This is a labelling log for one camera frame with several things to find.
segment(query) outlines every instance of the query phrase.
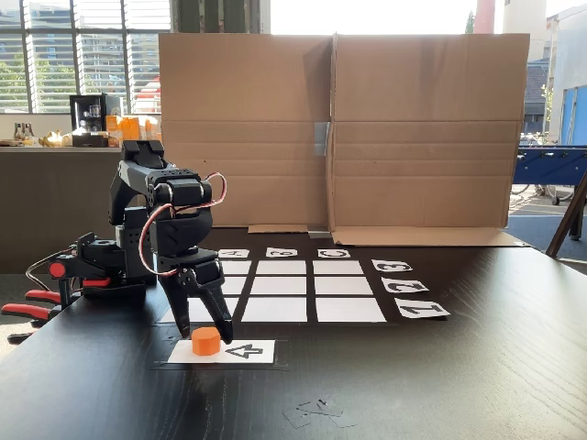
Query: window frame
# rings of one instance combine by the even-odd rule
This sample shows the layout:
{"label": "window frame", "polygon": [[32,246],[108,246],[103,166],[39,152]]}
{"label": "window frame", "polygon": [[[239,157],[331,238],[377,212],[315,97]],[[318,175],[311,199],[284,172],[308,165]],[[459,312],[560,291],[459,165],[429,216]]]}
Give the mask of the window frame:
{"label": "window frame", "polygon": [[[43,113],[39,111],[39,107],[37,107],[36,103],[34,103],[32,90],[33,86],[33,79],[31,78],[32,69],[34,66],[31,66],[31,59],[29,58],[29,54],[32,51],[31,47],[31,40],[32,36],[35,34],[61,34],[61,35],[70,35],[72,37],[72,51],[73,51],[73,68],[75,72],[75,91],[77,94],[82,94],[82,85],[80,81],[80,74],[81,68],[80,65],[83,63],[83,54],[81,51],[80,45],[80,38],[82,34],[114,34],[120,35],[122,37],[122,48],[123,48],[123,63],[124,63],[124,72],[126,77],[126,113],[129,115],[133,115],[132,109],[134,108],[132,99],[133,98],[133,82],[131,81],[131,66],[128,64],[129,55],[130,55],[130,44],[128,36],[132,34],[161,34],[161,33],[169,33],[171,32],[172,27],[172,11],[170,6],[170,28],[169,29],[160,29],[160,28],[129,28],[127,27],[127,18],[126,18],[126,1],[120,1],[120,16],[122,19],[122,26],[121,28],[111,28],[111,27],[76,27],[75,22],[75,8],[76,8],[76,0],[69,0],[69,7],[70,7],[70,24],[71,28],[55,28],[55,27],[32,27],[30,23],[30,14],[28,12],[28,3],[29,0],[18,0],[18,7],[20,12],[20,27],[0,27],[0,38],[2,35],[11,34],[11,35],[20,35],[22,37],[22,53],[24,57],[24,68],[25,68],[25,81],[27,85],[27,99],[28,99],[28,113],[33,115],[46,115],[47,113]],[[68,115],[69,113],[50,113],[51,115]],[[161,113],[150,113],[150,115],[160,115]]]}

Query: window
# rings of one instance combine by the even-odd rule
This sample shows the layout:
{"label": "window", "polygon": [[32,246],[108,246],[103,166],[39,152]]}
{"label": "window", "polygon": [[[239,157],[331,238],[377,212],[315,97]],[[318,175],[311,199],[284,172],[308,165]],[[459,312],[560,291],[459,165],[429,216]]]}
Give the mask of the window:
{"label": "window", "polygon": [[0,113],[69,113],[70,94],[100,93],[160,113],[170,27],[169,0],[1,0]]}
{"label": "window", "polygon": [[22,35],[2,35],[0,51],[0,113],[27,112],[28,93]]}

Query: arrow symbol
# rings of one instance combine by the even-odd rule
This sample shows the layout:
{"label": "arrow symbol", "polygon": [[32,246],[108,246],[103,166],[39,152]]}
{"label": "arrow symbol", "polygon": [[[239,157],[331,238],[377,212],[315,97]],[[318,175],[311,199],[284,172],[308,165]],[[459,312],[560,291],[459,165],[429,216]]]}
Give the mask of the arrow symbol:
{"label": "arrow symbol", "polygon": [[442,312],[442,310],[440,310],[440,308],[437,305],[431,305],[429,308],[428,307],[408,307],[407,305],[401,305],[400,306],[402,309],[406,310],[409,314],[418,314],[418,312],[416,310],[428,310],[428,311],[436,311],[436,312]]}
{"label": "arrow symbol", "polygon": [[263,349],[253,348],[252,344],[246,344],[245,346],[237,346],[235,348],[230,348],[229,350],[227,350],[227,353],[238,356],[239,358],[248,359],[249,355],[262,355]]}

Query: cardboard panel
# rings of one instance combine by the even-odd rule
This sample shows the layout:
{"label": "cardboard panel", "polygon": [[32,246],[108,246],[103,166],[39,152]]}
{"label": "cardboard panel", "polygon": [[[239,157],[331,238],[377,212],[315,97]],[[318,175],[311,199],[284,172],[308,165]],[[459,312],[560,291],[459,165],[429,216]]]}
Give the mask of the cardboard panel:
{"label": "cardboard panel", "polygon": [[160,34],[161,116],[329,121],[332,37]]}
{"label": "cardboard panel", "polygon": [[498,226],[509,177],[339,177],[336,229],[342,226]]}
{"label": "cardboard panel", "polygon": [[[326,158],[324,139],[316,148],[314,128],[313,123],[168,121],[166,157],[202,177],[219,171],[227,178],[227,198],[213,208],[215,226],[324,225]],[[211,182],[217,197],[220,180]]]}
{"label": "cardboard panel", "polygon": [[[324,225],[327,221],[324,177],[227,178],[227,198],[212,208],[215,226]],[[215,187],[215,197],[220,186]]]}
{"label": "cardboard panel", "polygon": [[492,227],[341,227],[335,243],[351,246],[520,246]]}
{"label": "cardboard panel", "polygon": [[[331,229],[505,226],[518,129],[516,122],[335,123]],[[349,202],[364,200],[360,209]]]}
{"label": "cardboard panel", "polygon": [[307,233],[306,225],[252,225],[249,234],[282,234],[284,232]]}
{"label": "cardboard panel", "polygon": [[507,121],[524,108],[529,36],[338,36],[335,121]]}

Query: dark wooden table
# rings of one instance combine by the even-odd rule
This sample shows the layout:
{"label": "dark wooden table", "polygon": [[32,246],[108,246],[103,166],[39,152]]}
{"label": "dark wooden table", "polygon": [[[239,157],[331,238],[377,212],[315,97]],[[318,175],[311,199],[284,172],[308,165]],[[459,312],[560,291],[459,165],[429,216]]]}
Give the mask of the dark wooden table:
{"label": "dark wooden table", "polygon": [[[226,229],[206,244],[249,248],[253,261],[267,246],[297,248],[306,260],[332,247],[308,235]],[[150,291],[142,308],[82,298],[0,364],[0,438],[587,438],[587,278],[532,248],[350,253],[388,323],[241,324],[239,304],[237,338],[277,339],[275,366],[161,364],[178,335],[155,324],[168,308],[162,291]],[[403,318],[371,259],[411,264],[410,279],[449,319]],[[308,315],[314,297],[311,288]],[[283,417],[318,398],[359,424],[342,429],[317,416],[296,430]]]}

